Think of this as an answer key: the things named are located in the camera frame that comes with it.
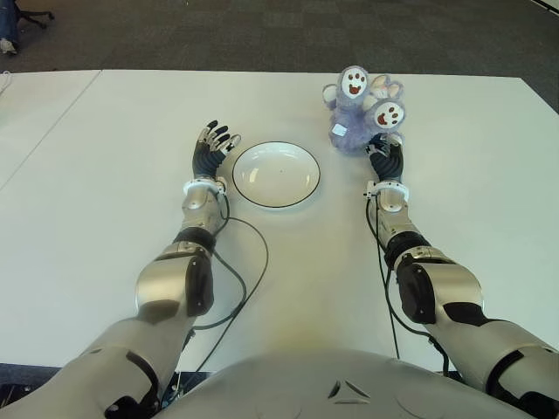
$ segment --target robotic hand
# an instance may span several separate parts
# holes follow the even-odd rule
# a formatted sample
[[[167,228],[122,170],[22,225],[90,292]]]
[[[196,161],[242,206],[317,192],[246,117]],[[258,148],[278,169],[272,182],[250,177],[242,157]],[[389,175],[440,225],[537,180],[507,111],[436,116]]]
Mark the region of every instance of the robotic hand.
[[[369,218],[397,274],[406,316],[424,325],[469,386],[531,415],[559,417],[559,353],[514,323],[488,319],[476,277],[432,247],[408,218],[401,144],[376,137],[367,152],[380,180],[368,185],[376,201]]]
[[[210,259],[221,219],[219,165],[240,142],[214,120],[200,134],[184,185],[183,225],[141,271],[137,315],[110,326],[41,389],[0,411],[8,418],[144,418],[160,408],[197,316],[213,303]]]

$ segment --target white tag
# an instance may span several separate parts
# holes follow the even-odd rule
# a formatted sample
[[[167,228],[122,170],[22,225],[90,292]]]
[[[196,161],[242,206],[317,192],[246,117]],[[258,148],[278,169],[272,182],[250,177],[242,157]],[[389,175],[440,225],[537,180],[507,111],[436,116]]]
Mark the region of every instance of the white tag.
[[[343,137],[348,132],[348,129],[345,128],[345,126],[343,125],[335,124],[334,127],[332,128],[332,132],[336,135],[340,135],[341,137]]]

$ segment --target chair leg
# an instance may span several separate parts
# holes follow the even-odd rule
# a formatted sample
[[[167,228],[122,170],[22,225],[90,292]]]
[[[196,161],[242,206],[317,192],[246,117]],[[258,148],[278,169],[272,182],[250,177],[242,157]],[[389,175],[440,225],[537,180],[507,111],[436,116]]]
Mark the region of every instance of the chair leg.
[[[22,18],[25,19],[28,22],[31,22],[32,24],[36,24],[41,29],[46,29],[46,24],[44,24],[42,22],[39,22],[38,20],[35,20],[32,17],[22,15]]]
[[[22,15],[26,15],[26,16],[48,16],[49,19],[53,20],[54,19],[54,15],[50,12],[50,11],[27,11],[27,10],[22,10]]]
[[[32,24],[36,24],[41,29],[46,29],[46,24],[33,19],[31,16],[48,16],[49,20],[54,20],[54,15],[50,11],[27,11],[21,10],[19,16]]]

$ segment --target silver metal joint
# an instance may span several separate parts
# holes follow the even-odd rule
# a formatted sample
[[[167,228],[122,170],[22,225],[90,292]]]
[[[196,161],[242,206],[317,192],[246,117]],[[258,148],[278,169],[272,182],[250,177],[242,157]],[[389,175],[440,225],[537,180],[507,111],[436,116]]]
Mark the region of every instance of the silver metal joint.
[[[397,257],[396,262],[394,263],[394,270],[397,270],[397,267],[402,262],[404,256],[410,255],[414,259],[437,259],[437,260],[444,260],[450,264],[454,264],[455,262],[447,257],[442,251],[436,249],[431,246],[418,246],[413,247],[400,256]]]

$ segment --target white plate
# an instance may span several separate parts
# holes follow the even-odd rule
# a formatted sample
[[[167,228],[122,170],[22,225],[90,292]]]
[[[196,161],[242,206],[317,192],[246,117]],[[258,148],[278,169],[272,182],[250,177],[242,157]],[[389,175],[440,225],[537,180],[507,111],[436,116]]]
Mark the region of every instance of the white plate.
[[[247,149],[235,161],[233,181],[249,201],[284,208],[310,196],[321,170],[305,149],[288,142],[265,142]]]

